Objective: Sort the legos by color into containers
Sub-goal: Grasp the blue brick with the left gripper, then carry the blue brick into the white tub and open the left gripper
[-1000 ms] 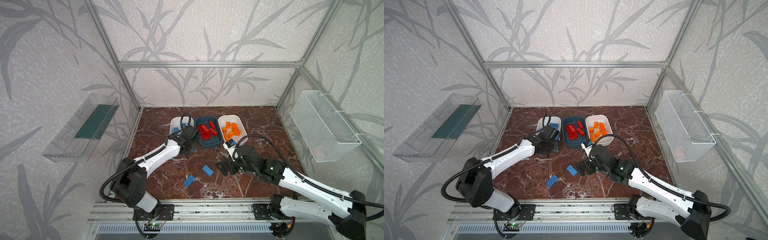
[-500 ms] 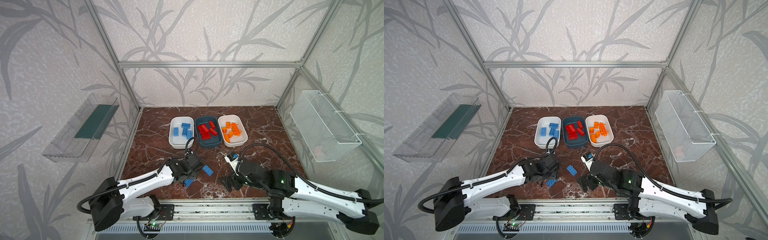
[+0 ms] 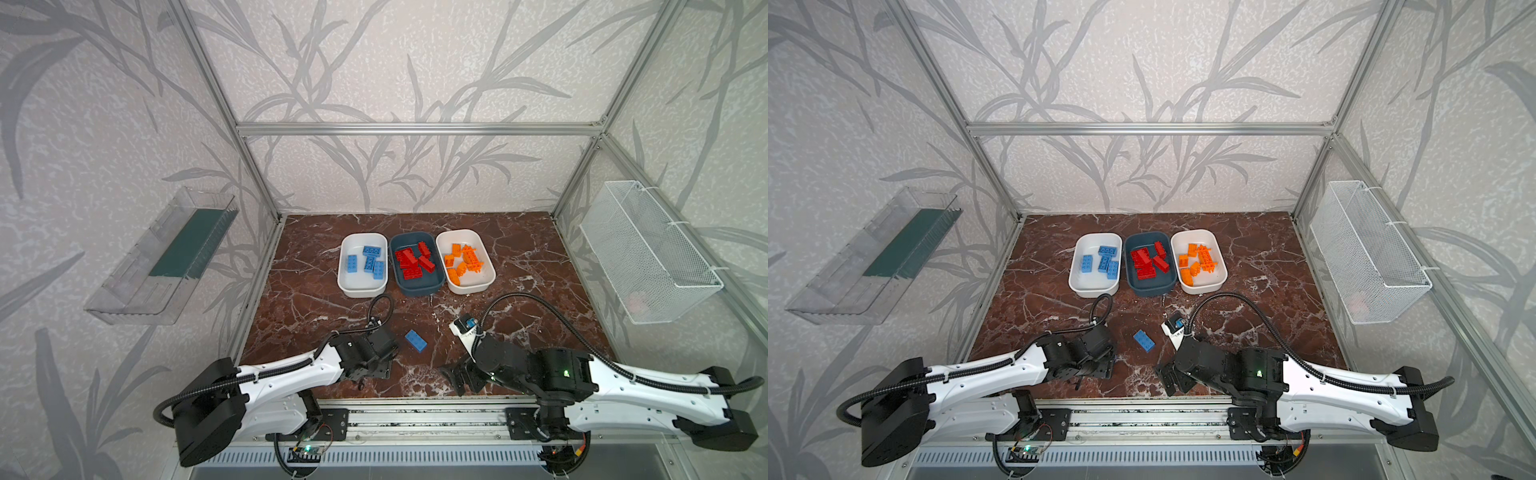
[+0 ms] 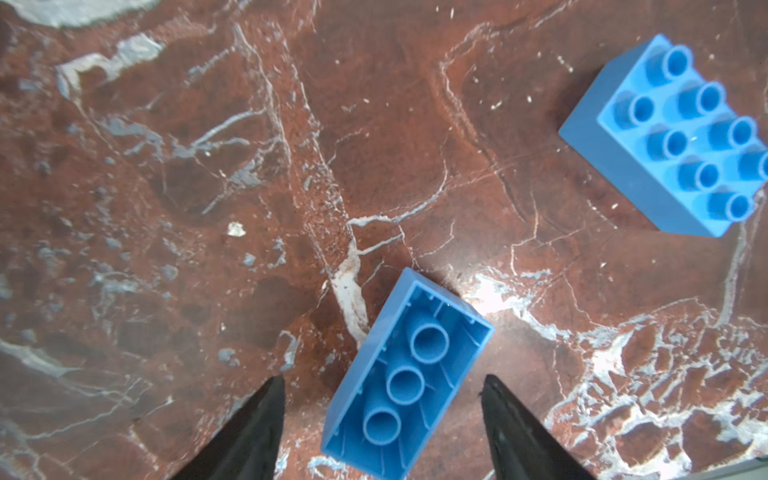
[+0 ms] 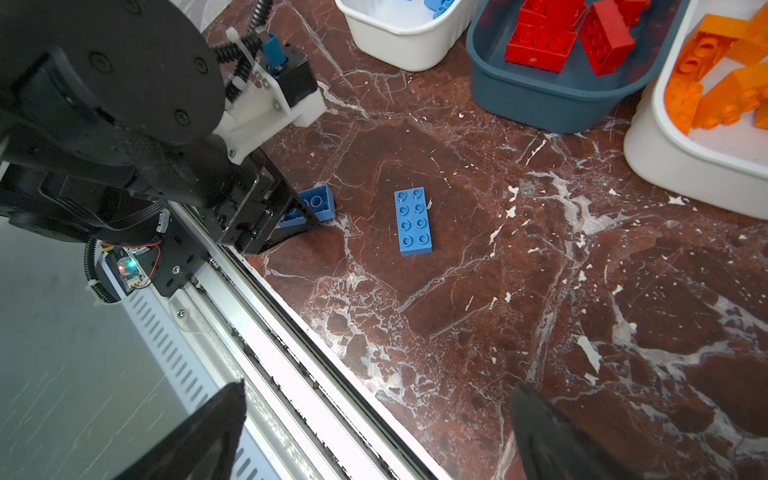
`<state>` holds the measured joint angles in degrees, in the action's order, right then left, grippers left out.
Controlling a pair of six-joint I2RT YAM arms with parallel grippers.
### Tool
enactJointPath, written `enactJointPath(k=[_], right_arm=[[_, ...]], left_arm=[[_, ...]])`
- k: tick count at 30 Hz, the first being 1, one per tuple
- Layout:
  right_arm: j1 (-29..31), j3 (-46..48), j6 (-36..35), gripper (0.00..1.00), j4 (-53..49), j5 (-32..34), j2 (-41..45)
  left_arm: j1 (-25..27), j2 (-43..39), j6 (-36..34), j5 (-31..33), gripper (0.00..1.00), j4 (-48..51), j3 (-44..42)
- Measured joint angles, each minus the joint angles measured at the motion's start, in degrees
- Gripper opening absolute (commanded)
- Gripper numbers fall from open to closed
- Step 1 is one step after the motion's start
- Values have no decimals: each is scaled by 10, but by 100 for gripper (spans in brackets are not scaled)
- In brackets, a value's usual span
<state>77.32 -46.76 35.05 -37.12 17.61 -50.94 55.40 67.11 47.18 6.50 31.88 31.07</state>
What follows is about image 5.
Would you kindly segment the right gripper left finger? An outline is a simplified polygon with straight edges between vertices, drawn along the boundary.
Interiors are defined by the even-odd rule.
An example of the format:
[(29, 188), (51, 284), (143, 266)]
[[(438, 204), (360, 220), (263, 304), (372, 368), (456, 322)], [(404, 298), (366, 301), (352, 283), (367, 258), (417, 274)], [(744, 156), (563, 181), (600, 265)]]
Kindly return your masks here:
[(117, 477), (228, 479), (245, 419), (244, 382), (231, 382)]

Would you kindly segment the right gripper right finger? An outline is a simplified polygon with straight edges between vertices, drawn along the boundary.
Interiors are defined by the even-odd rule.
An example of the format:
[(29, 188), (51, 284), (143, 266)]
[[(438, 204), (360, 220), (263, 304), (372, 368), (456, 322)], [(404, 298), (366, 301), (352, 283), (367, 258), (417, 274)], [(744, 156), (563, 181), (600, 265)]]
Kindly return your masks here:
[(511, 421), (528, 479), (638, 479), (533, 386), (514, 389)]

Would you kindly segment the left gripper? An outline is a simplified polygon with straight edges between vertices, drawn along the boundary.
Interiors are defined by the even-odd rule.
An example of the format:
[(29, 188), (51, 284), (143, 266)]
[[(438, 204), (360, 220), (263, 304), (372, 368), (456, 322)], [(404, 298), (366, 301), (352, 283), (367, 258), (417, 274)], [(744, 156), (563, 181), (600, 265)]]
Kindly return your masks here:
[(212, 240), (241, 255), (259, 255), (320, 224), (313, 197), (298, 193), (261, 149), (239, 166), (217, 205), (198, 210)]

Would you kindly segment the blue brick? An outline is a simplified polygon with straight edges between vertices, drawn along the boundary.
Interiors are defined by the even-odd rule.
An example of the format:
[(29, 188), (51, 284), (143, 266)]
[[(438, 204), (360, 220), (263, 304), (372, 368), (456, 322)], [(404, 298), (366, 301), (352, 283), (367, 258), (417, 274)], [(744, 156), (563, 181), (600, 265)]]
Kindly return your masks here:
[[(312, 210), (320, 222), (333, 220), (336, 217), (333, 193), (328, 185), (320, 185), (299, 193), (300, 198)], [(278, 223), (279, 228), (289, 228), (306, 223), (306, 218), (294, 209), (285, 215)]]
[(433, 12), (434, 19), (444, 14), (453, 3), (453, 0), (424, 0), (425, 7)]
[(398, 246), (402, 256), (432, 252), (432, 235), (423, 187), (394, 193)]

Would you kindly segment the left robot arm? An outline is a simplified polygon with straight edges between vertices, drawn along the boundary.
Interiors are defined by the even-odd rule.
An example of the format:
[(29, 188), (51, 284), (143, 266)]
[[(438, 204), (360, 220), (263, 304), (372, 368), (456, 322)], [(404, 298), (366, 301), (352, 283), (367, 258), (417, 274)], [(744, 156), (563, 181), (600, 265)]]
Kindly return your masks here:
[(173, 249), (170, 204), (260, 254), (319, 221), (262, 150), (320, 102), (305, 54), (268, 31), (209, 44), (169, 1), (1, 5), (1, 215), (41, 236)]

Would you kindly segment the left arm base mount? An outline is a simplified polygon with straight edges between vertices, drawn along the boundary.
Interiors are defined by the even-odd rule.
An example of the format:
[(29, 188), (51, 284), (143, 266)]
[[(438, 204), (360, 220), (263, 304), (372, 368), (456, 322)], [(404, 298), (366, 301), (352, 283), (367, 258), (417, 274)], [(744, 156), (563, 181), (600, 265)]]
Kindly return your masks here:
[(139, 263), (151, 275), (151, 286), (162, 297), (170, 298), (208, 261), (209, 254), (174, 213), (170, 214), (167, 229), (158, 240), (160, 250), (151, 247), (141, 255)]

